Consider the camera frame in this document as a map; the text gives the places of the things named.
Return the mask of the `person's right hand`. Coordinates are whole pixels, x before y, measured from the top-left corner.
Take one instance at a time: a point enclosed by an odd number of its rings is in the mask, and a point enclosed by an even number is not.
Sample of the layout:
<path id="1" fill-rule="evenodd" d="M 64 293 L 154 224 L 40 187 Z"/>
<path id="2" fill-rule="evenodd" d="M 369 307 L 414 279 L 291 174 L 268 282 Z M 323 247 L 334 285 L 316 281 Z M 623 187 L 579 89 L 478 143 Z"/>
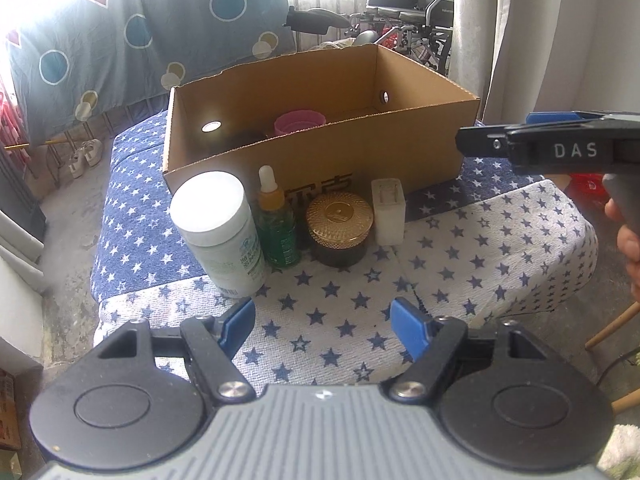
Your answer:
<path id="1" fill-rule="evenodd" d="M 612 198 L 605 204 L 604 212 L 613 221 L 622 226 L 617 232 L 617 248 L 627 259 L 626 272 L 631 282 L 634 300 L 640 301 L 640 244 L 638 235 L 627 226 L 620 207 Z"/>

